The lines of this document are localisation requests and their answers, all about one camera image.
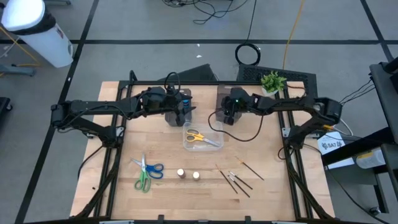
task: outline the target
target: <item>yellow scissors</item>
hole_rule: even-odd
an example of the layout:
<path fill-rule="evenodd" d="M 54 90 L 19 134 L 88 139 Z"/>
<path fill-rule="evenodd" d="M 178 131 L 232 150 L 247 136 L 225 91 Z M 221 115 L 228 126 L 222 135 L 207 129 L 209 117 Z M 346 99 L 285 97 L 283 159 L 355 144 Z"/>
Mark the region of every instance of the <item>yellow scissors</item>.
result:
<path fill-rule="evenodd" d="M 208 144 L 211 144 L 211 145 L 213 145 L 213 146 L 220 147 L 219 144 L 215 143 L 215 142 L 212 141 L 212 140 L 209 140 L 209 139 L 205 138 L 203 135 L 200 134 L 199 131 L 197 131 L 197 130 L 195 130 L 195 129 L 188 129 L 188 130 L 187 130 L 187 137 L 186 137 L 186 140 L 187 140 L 188 142 L 193 142 L 193 141 L 204 141 L 204 142 L 207 142 Z"/>

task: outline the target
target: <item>concrete floor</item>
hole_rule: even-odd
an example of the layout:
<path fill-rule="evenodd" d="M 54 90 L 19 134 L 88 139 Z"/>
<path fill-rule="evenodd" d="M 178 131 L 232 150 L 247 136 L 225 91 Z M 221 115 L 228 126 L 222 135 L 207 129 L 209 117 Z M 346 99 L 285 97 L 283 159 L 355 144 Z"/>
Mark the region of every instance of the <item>concrete floor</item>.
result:
<path fill-rule="evenodd" d="M 47 4 L 50 12 L 74 43 L 80 40 L 90 9 L 97 0 L 73 1 L 71 6 Z M 227 2 L 209 1 L 224 10 Z M 233 6 L 243 0 L 235 0 Z M 366 1 L 386 40 L 398 40 L 398 2 Z M 168 39 L 245 39 L 253 0 L 222 19 L 211 19 L 200 26 L 193 19 L 206 18 L 193 6 L 171 8 L 161 0 L 99 0 L 87 40 L 168 40 Z M 251 39 L 287 39 L 300 1 L 260 0 L 257 3 Z M 360 0 L 307 0 L 295 40 L 377 40 L 375 31 Z M 101 82 L 125 80 L 131 69 L 139 80 L 157 80 L 171 71 L 181 72 L 209 63 L 220 80 L 235 80 L 238 64 L 234 59 L 236 44 L 85 44 L 67 99 L 96 100 Z M 258 44 L 260 66 L 281 68 L 283 44 Z M 388 45 L 398 56 L 398 45 Z M 249 50 L 242 57 L 253 60 Z M 0 78 L 0 96 L 11 98 L 14 110 L 0 129 L 0 223 L 14 222 L 30 181 L 49 127 L 50 106 L 56 104 L 70 67 L 56 69 L 38 56 L 42 67 L 35 77 L 5 75 Z M 0 63 L 26 63 L 31 59 L 15 47 Z M 368 80 L 369 65 L 386 61 L 380 44 L 340 45 L 292 44 L 286 69 L 317 74 L 318 94 L 336 100 L 355 91 Z M 385 127 L 376 92 L 347 103 L 342 118 L 357 136 L 365 136 Z M 56 133 L 44 164 L 26 222 L 67 218 L 76 187 L 76 173 L 82 161 L 87 140 L 78 132 Z M 390 210 L 398 209 L 388 177 Z M 328 178 L 336 216 L 347 221 L 375 221 L 358 209 L 340 187 Z M 371 186 L 343 182 L 347 190 L 366 208 L 376 205 Z M 366 195 L 366 200 L 359 200 Z M 393 223 L 398 214 L 382 214 Z"/>

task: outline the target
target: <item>wooden tabletop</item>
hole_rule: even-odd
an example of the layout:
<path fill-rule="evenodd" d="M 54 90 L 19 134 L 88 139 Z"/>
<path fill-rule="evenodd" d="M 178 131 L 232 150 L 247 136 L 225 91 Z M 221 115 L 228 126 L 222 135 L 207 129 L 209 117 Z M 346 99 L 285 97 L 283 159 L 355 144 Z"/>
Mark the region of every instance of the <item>wooden tabletop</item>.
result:
<path fill-rule="evenodd" d="M 289 85 L 302 86 L 302 83 L 290 82 Z M 118 82 L 103 82 L 98 100 L 114 101 Z M 148 86 L 133 86 L 132 94 L 138 94 Z M 217 86 L 182 86 L 192 92 L 193 123 L 207 123 L 208 115 L 216 106 Z M 260 86 L 243 86 L 251 95 L 262 94 Z M 290 96 L 302 96 L 303 90 L 290 89 Z M 94 122 L 106 126 L 111 124 L 112 116 L 95 116 Z M 259 127 L 260 116 L 243 114 L 233 126 L 224 124 L 223 128 L 241 139 L 255 135 Z M 303 111 L 294 112 L 296 124 L 310 119 Z M 307 139 L 306 144 L 317 147 L 316 140 Z M 101 145 L 99 139 L 89 139 L 85 157 Z M 118 183 L 113 205 L 112 219 L 155 220 L 165 215 L 166 220 L 295 220 L 289 180 L 284 161 L 277 157 L 282 147 L 280 126 L 277 113 L 264 117 L 261 132 L 250 142 L 239 142 L 224 134 L 224 147 L 219 151 L 190 152 L 182 145 L 182 127 L 171 127 L 164 115 L 137 118 L 127 122 L 124 146 L 119 166 Z M 90 159 L 81 170 L 80 179 L 72 205 L 71 215 L 76 215 L 89 202 L 98 189 L 105 150 Z M 148 193 L 134 190 L 134 183 L 141 168 L 131 162 L 131 158 L 140 159 L 145 153 L 147 164 L 163 163 L 164 178 L 152 179 Z M 319 204 L 330 215 L 334 215 L 325 172 L 317 151 L 304 147 L 302 160 L 307 177 L 308 189 Z M 239 163 L 242 159 L 264 180 L 253 174 Z M 247 182 L 253 190 L 243 184 L 241 187 L 251 196 L 248 198 L 238 188 L 236 194 L 225 181 L 216 165 L 227 175 L 232 171 Z M 187 177 L 180 179 L 177 169 L 183 168 Z M 194 181 L 193 172 L 199 172 L 201 179 Z M 303 208 L 301 193 L 300 207 Z M 105 213 L 108 192 L 104 193 L 101 214 Z"/>

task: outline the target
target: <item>blue scissors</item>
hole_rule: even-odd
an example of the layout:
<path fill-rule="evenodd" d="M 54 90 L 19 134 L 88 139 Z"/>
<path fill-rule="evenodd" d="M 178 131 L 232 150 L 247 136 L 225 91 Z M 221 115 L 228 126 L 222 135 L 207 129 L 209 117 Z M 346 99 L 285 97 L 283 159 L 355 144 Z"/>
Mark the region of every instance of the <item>blue scissors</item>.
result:
<path fill-rule="evenodd" d="M 138 164 L 139 166 L 142 166 L 142 162 L 138 161 L 137 159 L 133 159 L 131 158 L 131 160 L 133 160 L 136 164 Z M 145 170 L 148 171 L 148 174 L 150 177 L 152 177 L 153 179 L 161 179 L 163 178 L 163 171 L 164 166 L 163 164 L 155 164 L 155 165 L 145 165 Z"/>

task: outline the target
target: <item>yellow cable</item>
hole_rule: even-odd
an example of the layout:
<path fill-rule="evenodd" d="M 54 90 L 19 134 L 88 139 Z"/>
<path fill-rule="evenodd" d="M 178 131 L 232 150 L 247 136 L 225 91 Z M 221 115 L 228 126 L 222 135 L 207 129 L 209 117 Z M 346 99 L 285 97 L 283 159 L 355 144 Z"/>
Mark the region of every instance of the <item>yellow cable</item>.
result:
<path fill-rule="evenodd" d="M 16 40 L 14 40 L 14 38 L 12 38 L 2 27 L 0 27 L 0 30 L 3 33 L 5 33 L 5 35 L 8 38 L 10 38 L 20 49 L 22 49 L 27 55 L 29 55 L 37 63 L 37 64 L 22 64 L 22 65 L 17 65 L 17 67 L 18 66 L 40 66 L 40 62 L 31 53 L 29 53 L 27 50 L 25 50 L 25 48 L 23 48 L 20 44 L 18 44 L 18 42 Z"/>
<path fill-rule="evenodd" d="M 282 64 L 282 69 L 283 69 L 283 70 L 285 69 L 285 61 L 286 61 L 286 55 L 287 55 L 287 47 L 289 46 L 290 40 L 291 40 L 292 37 L 293 37 L 293 33 L 294 33 L 294 30 L 296 29 L 297 22 L 298 22 L 299 19 L 300 19 L 301 10 L 303 9 L 304 2 L 305 2 L 305 0 L 301 0 L 301 5 L 300 5 L 300 9 L 298 10 L 298 13 L 297 13 L 296 21 L 294 22 L 293 29 L 292 29 L 292 31 L 290 32 L 289 39 L 287 40 L 287 43 L 286 43 L 285 54 L 284 54 L 284 62 L 283 62 L 283 64 Z"/>

